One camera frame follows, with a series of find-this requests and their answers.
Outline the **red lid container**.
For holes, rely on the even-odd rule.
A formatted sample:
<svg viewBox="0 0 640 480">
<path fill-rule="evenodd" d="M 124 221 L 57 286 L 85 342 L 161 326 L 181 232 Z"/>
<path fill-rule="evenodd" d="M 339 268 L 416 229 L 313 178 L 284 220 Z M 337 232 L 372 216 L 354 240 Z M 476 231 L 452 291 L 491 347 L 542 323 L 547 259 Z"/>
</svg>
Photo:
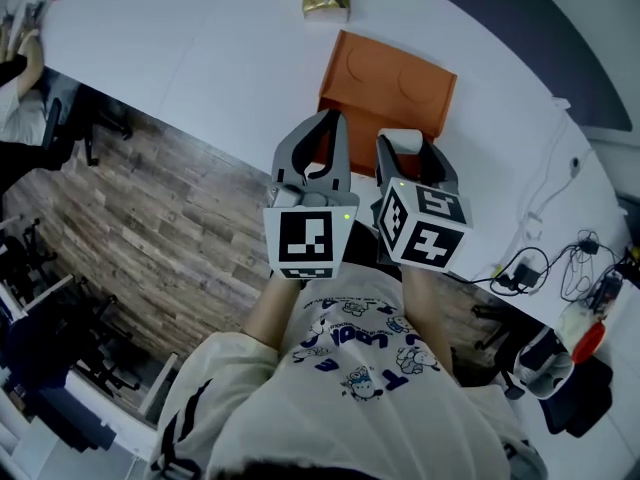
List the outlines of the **red lid container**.
<svg viewBox="0 0 640 480">
<path fill-rule="evenodd" d="M 606 333 L 603 317 L 582 302 L 570 303 L 559 316 L 554 332 L 575 364 L 589 359 Z"/>
</svg>

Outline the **person's white printed shirt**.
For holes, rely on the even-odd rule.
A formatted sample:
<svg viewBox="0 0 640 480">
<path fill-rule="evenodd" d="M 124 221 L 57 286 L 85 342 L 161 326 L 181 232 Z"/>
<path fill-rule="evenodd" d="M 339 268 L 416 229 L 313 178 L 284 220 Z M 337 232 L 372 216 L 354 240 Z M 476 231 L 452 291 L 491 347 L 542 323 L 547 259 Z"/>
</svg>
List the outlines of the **person's white printed shirt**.
<svg viewBox="0 0 640 480">
<path fill-rule="evenodd" d="M 241 329 L 187 358 L 145 480 L 547 480 L 499 386 L 410 361 L 402 279 L 301 283 L 279 350 Z"/>
</svg>

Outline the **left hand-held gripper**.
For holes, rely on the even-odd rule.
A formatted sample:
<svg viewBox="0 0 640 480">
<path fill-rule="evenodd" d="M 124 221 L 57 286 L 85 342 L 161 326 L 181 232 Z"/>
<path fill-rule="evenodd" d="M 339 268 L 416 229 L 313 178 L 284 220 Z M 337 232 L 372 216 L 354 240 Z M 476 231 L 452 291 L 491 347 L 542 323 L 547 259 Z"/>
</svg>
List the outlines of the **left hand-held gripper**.
<svg viewBox="0 0 640 480">
<path fill-rule="evenodd" d="M 324 167 L 305 174 L 318 152 L 325 152 Z M 291 280 L 336 278 L 360 203 L 349 192 L 344 115 L 327 109 L 291 131 L 276 148 L 272 181 L 284 183 L 271 188 L 272 200 L 263 210 L 273 274 Z"/>
</svg>

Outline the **orange cardboard box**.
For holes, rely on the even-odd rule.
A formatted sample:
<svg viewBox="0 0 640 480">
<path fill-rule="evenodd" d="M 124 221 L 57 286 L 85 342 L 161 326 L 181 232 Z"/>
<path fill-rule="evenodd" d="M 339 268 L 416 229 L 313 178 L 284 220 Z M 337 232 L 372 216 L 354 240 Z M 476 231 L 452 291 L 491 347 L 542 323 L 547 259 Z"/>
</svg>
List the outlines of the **orange cardboard box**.
<svg viewBox="0 0 640 480">
<path fill-rule="evenodd" d="M 435 141 L 443 131 L 456 81 L 456 74 L 420 57 L 341 31 L 317 109 L 344 115 L 351 171 L 372 177 L 378 132 L 414 129 L 425 141 Z"/>
</svg>

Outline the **person's right forearm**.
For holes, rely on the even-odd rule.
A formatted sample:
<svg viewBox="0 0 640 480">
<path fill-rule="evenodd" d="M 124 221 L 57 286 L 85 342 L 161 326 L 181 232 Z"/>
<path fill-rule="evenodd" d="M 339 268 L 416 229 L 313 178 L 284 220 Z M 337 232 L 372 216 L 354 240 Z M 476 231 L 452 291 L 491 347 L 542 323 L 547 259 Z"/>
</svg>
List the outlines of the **person's right forearm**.
<svg viewBox="0 0 640 480">
<path fill-rule="evenodd" d="M 410 361 L 420 367 L 444 370 L 457 384 L 434 273 L 407 265 L 401 267 L 401 272 L 404 317 L 420 338 L 418 345 L 409 346 Z"/>
</svg>

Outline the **person's black trousers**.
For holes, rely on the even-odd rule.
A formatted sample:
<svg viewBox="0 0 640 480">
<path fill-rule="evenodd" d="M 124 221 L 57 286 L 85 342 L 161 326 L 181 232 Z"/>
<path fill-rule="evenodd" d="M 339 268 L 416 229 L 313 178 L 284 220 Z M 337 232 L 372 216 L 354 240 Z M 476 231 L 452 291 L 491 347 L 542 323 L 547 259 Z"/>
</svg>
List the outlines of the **person's black trousers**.
<svg viewBox="0 0 640 480">
<path fill-rule="evenodd" d="M 342 261 L 379 270 L 397 280 L 402 279 L 396 264 L 384 263 L 378 259 L 378 234 L 358 220 L 353 222 Z"/>
</svg>

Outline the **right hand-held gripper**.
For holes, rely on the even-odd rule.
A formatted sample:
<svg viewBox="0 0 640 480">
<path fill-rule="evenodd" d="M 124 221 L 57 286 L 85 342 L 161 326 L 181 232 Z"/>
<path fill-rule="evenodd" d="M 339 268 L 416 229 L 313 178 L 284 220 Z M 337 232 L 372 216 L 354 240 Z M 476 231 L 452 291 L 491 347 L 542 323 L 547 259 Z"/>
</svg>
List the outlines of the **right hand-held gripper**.
<svg viewBox="0 0 640 480">
<path fill-rule="evenodd" d="M 421 146 L 421 183 L 402 179 L 385 133 L 376 139 L 376 180 L 382 199 L 375 211 L 378 257 L 384 265 L 447 272 L 473 228 L 471 205 L 458 192 L 458 176 L 431 142 Z"/>
</svg>

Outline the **black monitor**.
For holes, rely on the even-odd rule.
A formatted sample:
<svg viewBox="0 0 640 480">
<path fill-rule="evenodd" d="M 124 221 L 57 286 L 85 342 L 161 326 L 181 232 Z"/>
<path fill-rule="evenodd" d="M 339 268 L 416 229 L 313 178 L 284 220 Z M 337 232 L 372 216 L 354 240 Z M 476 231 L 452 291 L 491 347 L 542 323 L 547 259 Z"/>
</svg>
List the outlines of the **black monitor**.
<svg viewBox="0 0 640 480">
<path fill-rule="evenodd" d="M 640 198 L 620 192 L 616 193 L 616 197 L 629 229 L 631 241 L 634 246 L 640 248 Z"/>
</svg>

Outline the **person's left forearm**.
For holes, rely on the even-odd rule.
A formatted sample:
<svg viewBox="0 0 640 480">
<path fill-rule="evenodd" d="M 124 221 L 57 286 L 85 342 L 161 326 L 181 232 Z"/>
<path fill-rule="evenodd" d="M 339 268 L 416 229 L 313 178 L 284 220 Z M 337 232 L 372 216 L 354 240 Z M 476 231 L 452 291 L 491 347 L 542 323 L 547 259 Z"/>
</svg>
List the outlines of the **person's left forearm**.
<svg viewBox="0 0 640 480">
<path fill-rule="evenodd" d="M 298 279 L 272 277 L 255 302 L 242 332 L 279 350 L 301 288 Z"/>
</svg>

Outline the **long dark desk divider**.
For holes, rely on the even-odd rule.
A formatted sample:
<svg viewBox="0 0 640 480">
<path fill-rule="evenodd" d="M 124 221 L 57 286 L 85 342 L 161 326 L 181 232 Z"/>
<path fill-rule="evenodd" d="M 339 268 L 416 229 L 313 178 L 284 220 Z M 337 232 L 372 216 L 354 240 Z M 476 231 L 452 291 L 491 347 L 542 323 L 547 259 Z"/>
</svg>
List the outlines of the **long dark desk divider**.
<svg viewBox="0 0 640 480">
<path fill-rule="evenodd" d="M 581 126 L 633 130 L 604 66 L 553 0 L 448 0 L 500 39 Z"/>
</svg>

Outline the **black power adapter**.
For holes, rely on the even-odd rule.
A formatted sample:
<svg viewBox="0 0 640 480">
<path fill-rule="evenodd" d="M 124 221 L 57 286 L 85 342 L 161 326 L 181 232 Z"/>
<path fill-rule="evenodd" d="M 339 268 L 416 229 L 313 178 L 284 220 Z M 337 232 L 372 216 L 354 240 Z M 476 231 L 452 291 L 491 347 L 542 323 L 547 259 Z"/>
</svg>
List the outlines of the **black power adapter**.
<svg viewBox="0 0 640 480">
<path fill-rule="evenodd" d="M 517 289 L 535 288 L 541 273 L 521 262 L 513 272 L 513 282 Z"/>
</svg>

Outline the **black office chair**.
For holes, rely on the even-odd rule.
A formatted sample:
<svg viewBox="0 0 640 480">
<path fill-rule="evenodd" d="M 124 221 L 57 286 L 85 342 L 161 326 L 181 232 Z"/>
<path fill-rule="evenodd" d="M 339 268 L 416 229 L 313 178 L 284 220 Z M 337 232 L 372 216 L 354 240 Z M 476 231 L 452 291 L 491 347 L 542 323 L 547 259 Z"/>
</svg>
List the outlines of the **black office chair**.
<svg viewBox="0 0 640 480">
<path fill-rule="evenodd" d="M 56 335 L 63 354 L 75 361 L 75 370 L 109 397 L 123 387 L 133 391 L 140 388 L 138 382 L 129 384 L 116 375 L 117 369 L 128 369 L 123 361 L 135 354 L 132 334 L 103 319 L 117 301 L 114 295 L 93 295 L 84 277 L 71 277 L 53 294 Z"/>
<path fill-rule="evenodd" d="M 41 145 L 0 142 L 0 195 L 34 169 L 59 171 L 78 141 L 84 142 L 87 164 L 97 166 L 98 159 L 92 156 L 95 125 L 119 132 L 123 140 L 133 135 L 126 112 L 111 111 L 107 96 L 86 85 L 81 84 L 70 99 L 66 116 L 63 108 L 60 98 L 52 101 Z"/>
<path fill-rule="evenodd" d="M 40 219 L 36 218 L 27 226 L 22 234 L 22 239 L 14 236 L 0 237 L 0 246 L 5 246 L 6 251 L 0 254 L 0 281 L 6 282 L 12 294 L 27 302 L 34 299 L 36 283 L 31 279 L 32 272 L 37 273 L 49 286 L 50 279 L 43 266 L 58 258 L 55 252 L 46 248 L 40 250 L 37 243 L 37 231 Z"/>
</svg>

